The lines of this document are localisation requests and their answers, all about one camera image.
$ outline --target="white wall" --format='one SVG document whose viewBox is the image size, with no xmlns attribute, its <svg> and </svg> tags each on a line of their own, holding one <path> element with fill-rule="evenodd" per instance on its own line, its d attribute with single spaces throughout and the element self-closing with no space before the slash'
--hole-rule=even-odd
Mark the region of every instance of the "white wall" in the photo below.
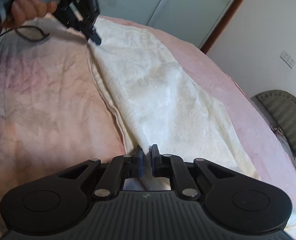
<svg viewBox="0 0 296 240">
<path fill-rule="evenodd" d="M 244 0 L 207 55 L 249 98 L 274 89 L 296 97 L 296 65 L 283 50 L 296 62 L 296 0 Z"/>
</svg>

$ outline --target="logo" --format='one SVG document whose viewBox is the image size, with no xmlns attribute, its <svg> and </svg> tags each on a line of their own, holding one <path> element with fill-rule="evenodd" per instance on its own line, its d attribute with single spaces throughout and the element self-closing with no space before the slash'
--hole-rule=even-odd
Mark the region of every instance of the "logo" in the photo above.
<svg viewBox="0 0 296 240">
<path fill-rule="evenodd" d="M 151 195 L 149 193 L 146 193 L 145 195 L 143 195 L 143 197 L 147 199 L 148 197 L 151 197 Z"/>
</svg>

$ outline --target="pink bedsheet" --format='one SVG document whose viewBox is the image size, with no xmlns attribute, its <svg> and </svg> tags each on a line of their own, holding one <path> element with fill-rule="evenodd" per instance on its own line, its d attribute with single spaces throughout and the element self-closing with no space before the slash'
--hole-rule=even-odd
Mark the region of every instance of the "pink bedsheet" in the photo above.
<svg viewBox="0 0 296 240">
<path fill-rule="evenodd" d="M 225 105 L 262 181 L 283 189 L 296 208 L 291 160 L 234 82 L 192 44 L 109 19 L 147 28 L 168 47 L 189 76 Z M 82 37 L 49 19 L 38 23 L 53 34 L 45 44 L 34 47 L 11 34 L 0 46 L 0 199 L 19 184 L 91 157 L 108 161 L 123 153 L 114 118 L 91 80 Z M 0 236 L 4 231 L 0 217 Z"/>
</svg>

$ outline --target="wooden door frame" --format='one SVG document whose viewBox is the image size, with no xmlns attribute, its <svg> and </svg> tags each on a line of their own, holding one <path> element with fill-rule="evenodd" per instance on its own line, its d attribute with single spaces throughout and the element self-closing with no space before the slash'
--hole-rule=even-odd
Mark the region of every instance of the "wooden door frame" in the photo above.
<svg viewBox="0 0 296 240">
<path fill-rule="evenodd" d="M 234 0 L 232 2 L 232 4 L 228 8 L 228 10 L 224 14 L 224 16 L 221 18 L 220 22 L 217 24 L 217 26 L 215 27 L 215 29 L 213 30 L 213 32 L 210 34 L 210 36 L 207 39 L 207 41 L 201 47 L 200 50 L 203 53 L 205 53 L 205 54 L 208 53 L 208 51 L 210 50 L 210 48 L 213 46 L 213 44 L 215 43 L 215 41 L 219 38 L 220 34 L 223 32 L 224 28 L 226 28 L 226 26 L 228 25 L 228 23 L 232 19 L 233 15 L 238 10 L 238 8 L 240 7 L 240 5 L 241 5 L 242 2 L 243 2 L 243 0 Z"/>
</svg>

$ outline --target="black cable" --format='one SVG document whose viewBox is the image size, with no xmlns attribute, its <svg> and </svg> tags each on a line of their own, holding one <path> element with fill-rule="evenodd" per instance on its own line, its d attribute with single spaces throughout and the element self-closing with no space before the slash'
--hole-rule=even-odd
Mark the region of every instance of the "black cable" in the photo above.
<svg viewBox="0 0 296 240">
<path fill-rule="evenodd" d="M 31 38 L 28 38 L 28 37 L 26 37 L 25 35 L 23 35 L 22 33 L 20 33 L 18 31 L 18 29 L 24 29 L 24 28 L 35 28 L 36 30 L 38 30 L 41 33 L 41 35 L 43 37 L 41 39 L 31 39 Z M 44 31 L 42 29 L 40 29 L 39 27 L 37 27 L 37 26 L 24 25 L 24 26 L 20 26 L 20 27 L 17 27 L 17 28 L 9 29 L 9 30 L 5 31 L 3 34 L 1 34 L 0 37 L 3 36 L 3 35 L 5 35 L 8 32 L 11 32 L 11 31 L 15 31 L 20 37 L 22 37 L 23 39 L 25 39 L 27 41 L 30 41 L 30 42 L 43 41 L 44 39 L 46 39 L 50 35 L 50 33 L 44 33 Z"/>
</svg>

